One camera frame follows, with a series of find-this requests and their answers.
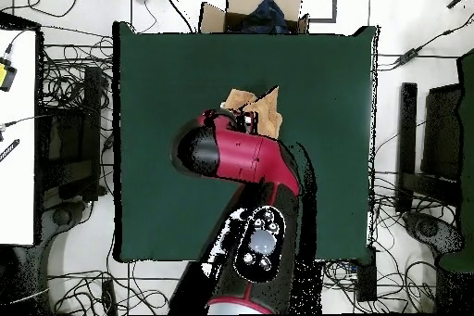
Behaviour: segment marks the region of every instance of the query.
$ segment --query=red stripe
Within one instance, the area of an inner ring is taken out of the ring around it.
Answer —
[[[213,304],[237,304],[237,305],[242,305],[243,307],[250,308],[252,310],[256,310],[257,312],[260,312],[264,315],[271,315],[271,310],[267,310],[265,307],[262,307],[261,305],[258,305],[253,301],[245,300],[243,298],[238,298],[238,297],[211,298],[207,302],[207,306],[211,306]]]
[[[250,295],[252,294],[252,284],[247,284],[245,292],[243,292],[243,299],[250,301]]]
[[[277,199],[277,191],[278,191],[278,184],[273,183],[273,189],[271,191],[270,201],[268,202],[269,206],[273,206],[275,204],[275,200]]]

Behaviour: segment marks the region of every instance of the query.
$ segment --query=black cable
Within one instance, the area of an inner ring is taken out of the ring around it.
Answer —
[[[411,263],[405,270],[405,289],[406,289],[406,294],[408,295],[408,300],[410,301],[410,304],[415,308],[415,311],[418,312],[418,313],[424,313],[423,310],[419,309],[415,303],[413,302],[413,298],[412,298],[412,295],[411,295],[411,292],[410,292],[410,284],[408,283],[408,272],[411,270],[412,267],[414,266],[417,266],[419,264],[423,264],[423,265],[426,265],[426,266],[430,266],[432,269],[434,269],[436,272],[438,271],[438,269],[433,266],[432,264],[428,263],[427,261],[423,261],[423,260],[419,260],[419,261],[415,261],[413,263]],[[431,292],[431,297],[429,295],[427,295],[427,297],[433,299],[434,295],[432,294]]]
[[[16,40],[21,34],[23,34],[24,32],[27,32],[27,31],[28,31],[28,29],[27,29],[27,30],[22,30],[22,31],[20,31],[17,35],[15,35],[15,36],[13,37],[13,39],[11,40],[11,42],[10,42],[10,43],[8,44],[8,46],[6,47],[6,50],[5,50],[5,57],[10,54],[11,48],[12,48],[13,43],[15,42],[15,40]]]
[[[436,35],[435,37],[431,38],[429,41],[427,41],[425,44],[422,44],[420,45],[419,47],[416,47],[416,48],[411,48],[410,50],[408,50],[406,53],[404,53],[403,55],[401,55],[399,58],[397,58],[395,61],[394,61],[394,66],[388,70],[395,70],[396,68],[398,67],[401,67],[403,66],[404,64],[410,62],[413,58],[415,57],[418,57],[418,52],[423,49],[425,46],[427,46],[428,44],[432,43],[433,41],[436,41],[438,38],[442,37],[442,36],[445,36],[445,35],[449,35],[453,32],[456,32],[458,30],[461,30],[462,28],[466,27],[469,22],[472,20],[472,18],[474,18],[474,13],[472,13],[468,20],[466,20],[466,22],[464,24],[462,24],[461,26],[459,27],[456,27],[455,29],[452,29],[452,30],[446,30],[445,32],[442,32],[438,35]]]
[[[155,26],[157,20],[156,20],[156,17],[155,15],[150,11],[150,9],[148,8],[148,5],[146,4],[146,1],[144,2],[144,7],[146,8],[146,10],[148,11],[148,13],[150,14],[150,16],[153,18],[153,24],[148,27],[146,30],[143,30],[142,32],[137,32],[138,34],[143,34],[145,32],[147,32],[148,30],[150,30],[153,26]]]
[[[169,3],[171,4],[171,6],[173,6],[174,10],[175,10],[176,12],[178,12],[178,15],[180,15],[180,17],[184,20],[184,22],[185,22],[186,25],[188,26],[188,29],[189,29],[190,33],[195,33],[195,31],[194,31],[194,30],[192,29],[192,27],[191,27],[191,24],[189,24],[188,19],[185,18],[185,17],[182,15],[182,13],[181,13],[180,10],[176,7],[176,5],[173,3],[173,1],[172,1],[172,0],[168,0],[168,1],[169,1]]]
[[[36,11],[36,12],[43,13],[43,14],[45,14],[45,15],[52,16],[52,17],[54,17],[54,18],[64,18],[64,17],[72,10],[72,8],[76,6],[77,1],[78,1],[78,0],[74,0],[74,1],[72,2],[72,4],[71,4],[70,8],[69,8],[65,13],[63,13],[62,15],[55,15],[55,14],[52,14],[52,13],[49,13],[49,12],[45,12],[45,11],[43,11],[43,10],[41,10],[41,9],[35,8],[35,6],[37,6],[38,4],[40,4],[41,0],[38,0],[38,1],[37,1],[36,3],[34,3],[34,4],[31,3],[31,0],[28,0],[28,5],[27,5],[27,7],[29,7],[30,9],[32,9],[32,10],[34,10],[34,11]]]
[[[420,125],[423,125],[423,124],[425,124],[425,123],[426,123],[425,120],[422,121],[422,122],[419,122],[418,124],[415,125],[415,128],[417,128],[417,127],[419,127]],[[386,145],[387,143],[389,143],[391,140],[393,140],[393,139],[394,139],[395,137],[397,137],[399,134],[400,134],[400,132],[398,132],[397,134],[395,134],[394,136],[392,136],[390,139],[387,139],[385,142],[383,142],[381,145],[379,145],[379,146],[377,147],[377,149],[375,150],[374,157],[377,156],[377,153],[379,152],[379,150],[381,149],[381,147],[382,147],[383,145]]]

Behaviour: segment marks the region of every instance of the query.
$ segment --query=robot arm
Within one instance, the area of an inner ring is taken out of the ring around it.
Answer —
[[[170,151],[179,171],[244,184],[233,209],[243,210],[240,224],[207,300],[211,314],[284,313],[290,300],[297,168],[284,145],[258,135],[256,125],[252,113],[208,110],[182,128]]]

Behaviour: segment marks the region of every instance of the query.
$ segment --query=gray button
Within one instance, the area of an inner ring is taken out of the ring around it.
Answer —
[[[254,262],[254,256],[252,254],[245,254],[243,256],[243,261],[246,264],[252,264]]]
[[[277,232],[278,231],[278,225],[275,222],[271,222],[270,225],[268,226],[268,229],[271,232]]]
[[[262,229],[264,224],[265,224],[265,223],[264,223],[262,220],[256,220],[255,223],[254,223],[254,226],[255,226],[257,229]]]
[[[264,216],[265,216],[265,219],[268,221],[272,221],[274,218],[273,212],[271,212],[269,209],[265,211]]]
[[[261,267],[263,270],[268,271],[268,270],[270,270],[270,268],[271,268],[271,263],[270,263],[270,261],[269,261],[267,258],[262,258],[262,259],[260,260],[260,267]]]
[[[277,240],[275,240],[273,234],[258,230],[252,234],[249,247],[259,254],[268,255],[273,252],[276,244]]]

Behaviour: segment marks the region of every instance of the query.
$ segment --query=robot control buttons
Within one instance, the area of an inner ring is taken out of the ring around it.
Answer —
[[[254,256],[252,254],[245,254],[243,256],[243,261],[246,263],[246,264],[253,264],[255,259],[254,259]]]
[[[263,222],[263,220],[256,220],[254,222],[254,226],[256,229],[263,229],[265,223]]]
[[[276,278],[285,236],[285,219],[278,209],[254,209],[233,259],[235,271],[255,284]]]
[[[273,212],[271,212],[271,210],[269,209],[265,211],[264,217],[267,221],[273,221],[273,219],[275,218]]]
[[[265,230],[254,231],[250,238],[250,249],[261,255],[268,255],[273,252],[277,240],[272,233]]]
[[[268,271],[271,269],[271,263],[267,258],[264,257],[260,260],[260,267],[263,270]]]

